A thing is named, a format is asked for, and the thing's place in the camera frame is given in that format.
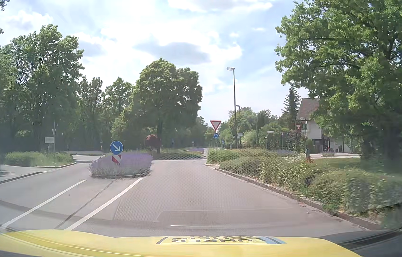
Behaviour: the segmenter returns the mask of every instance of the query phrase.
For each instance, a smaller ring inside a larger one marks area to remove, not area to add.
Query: road
[[[143,178],[91,178],[96,156],[0,184],[0,230],[67,229],[110,237],[301,236],[360,231],[348,221],[233,178],[205,160],[153,161]]]

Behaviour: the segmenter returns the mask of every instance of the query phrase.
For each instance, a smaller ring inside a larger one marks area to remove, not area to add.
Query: windshield
[[[402,1],[0,0],[0,234],[33,230],[402,232]]]

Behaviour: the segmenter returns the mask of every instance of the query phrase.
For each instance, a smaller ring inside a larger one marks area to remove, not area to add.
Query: house
[[[311,115],[319,106],[318,98],[302,98],[295,120],[296,129],[300,129],[303,135],[312,139],[315,153],[326,152],[328,149],[332,152],[350,152],[346,141],[326,136],[320,126],[312,120]]]

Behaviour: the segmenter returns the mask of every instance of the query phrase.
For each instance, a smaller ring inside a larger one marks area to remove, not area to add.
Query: purple flowers
[[[144,153],[122,153],[119,165],[112,161],[111,155],[92,161],[88,167],[92,175],[127,176],[146,173],[152,165],[152,156]]]
[[[188,150],[189,152],[201,152],[204,153],[204,148],[193,148]]]

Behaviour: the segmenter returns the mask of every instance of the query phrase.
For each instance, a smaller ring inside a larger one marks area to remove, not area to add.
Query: white arrow
[[[114,143],[113,146],[115,147],[116,151],[120,152],[120,147],[117,147]]]

